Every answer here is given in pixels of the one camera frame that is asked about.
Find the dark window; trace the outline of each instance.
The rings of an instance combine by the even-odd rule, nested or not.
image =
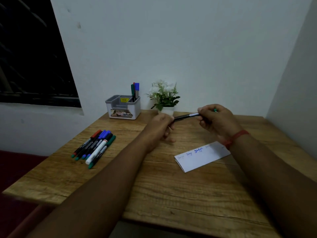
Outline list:
[[[0,102],[81,107],[50,0],[0,0]]]

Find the hand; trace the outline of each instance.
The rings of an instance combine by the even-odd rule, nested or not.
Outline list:
[[[159,140],[175,142],[176,140],[169,136],[171,129],[174,130],[174,117],[167,114],[156,115],[143,129],[139,137],[147,146],[147,152],[151,152],[159,143]]]
[[[201,116],[196,118],[200,121],[200,126],[215,133],[220,143],[243,130],[232,112],[219,104],[206,105],[199,108],[198,112]]]

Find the wood grain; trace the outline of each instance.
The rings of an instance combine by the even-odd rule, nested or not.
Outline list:
[[[176,112],[175,116],[186,113]],[[144,128],[156,112],[136,120],[105,114],[28,172],[3,193],[38,203],[60,204],[104,168]],[[317,162],[262,117],[236,116],[242,126],[288,164],[317,180]],[[194,118],[175,123],[176,143],[160,143],[146,156],[123,218],[219,237],[279,237],[263,201],[232,156],[184,173],[174,156],[209,144],[213,137]],[[70,158],[96,130],[117,139],[94,169]]]

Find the gray pen holder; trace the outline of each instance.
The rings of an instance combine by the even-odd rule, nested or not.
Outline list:
[[[134,102],[131,95],[114,95],[106,100],[109,118],[136,119],[141,112],[141,97]]]

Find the white pot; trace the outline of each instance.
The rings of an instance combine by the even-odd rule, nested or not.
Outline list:
[[[169,116],[173,116],[174,107],[163,107],[162,111],[158,110],[158,113],[168,114]]]

